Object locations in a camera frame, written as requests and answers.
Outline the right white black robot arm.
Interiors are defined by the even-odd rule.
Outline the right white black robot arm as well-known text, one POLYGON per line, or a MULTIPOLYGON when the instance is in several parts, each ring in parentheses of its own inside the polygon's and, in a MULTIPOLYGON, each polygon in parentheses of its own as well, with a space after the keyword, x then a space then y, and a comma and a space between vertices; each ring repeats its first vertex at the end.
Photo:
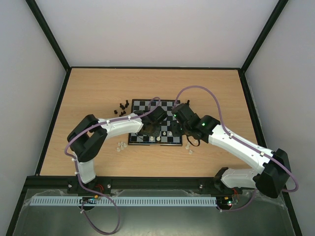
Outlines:
POLYGON ((215 180, 215 188, 219 192, 224 193, 234 187, 255 188, 270 198, 277 198, 282 192, 291 172, 284 150, 272 151, 256 145, 228 130, 212 116, 200 118, 187 103, 173 108, 172 115, 180 134, 218 146, 250 166, 250 169, 243 170, 222 168, 215 180))

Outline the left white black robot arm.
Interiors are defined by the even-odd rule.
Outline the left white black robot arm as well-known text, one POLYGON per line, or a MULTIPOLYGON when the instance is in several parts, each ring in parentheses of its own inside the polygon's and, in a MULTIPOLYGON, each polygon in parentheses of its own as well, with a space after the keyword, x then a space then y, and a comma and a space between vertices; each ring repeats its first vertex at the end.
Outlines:
POLYGON ((79 182, 87 184, 95 179, 94 158, 105 140, 128 133, 153 136, 166 118, 167 112, 160 106, 111 119, 87 115, 68 135, 68 144, 64 149, 64 153, 74 162, 79 182))

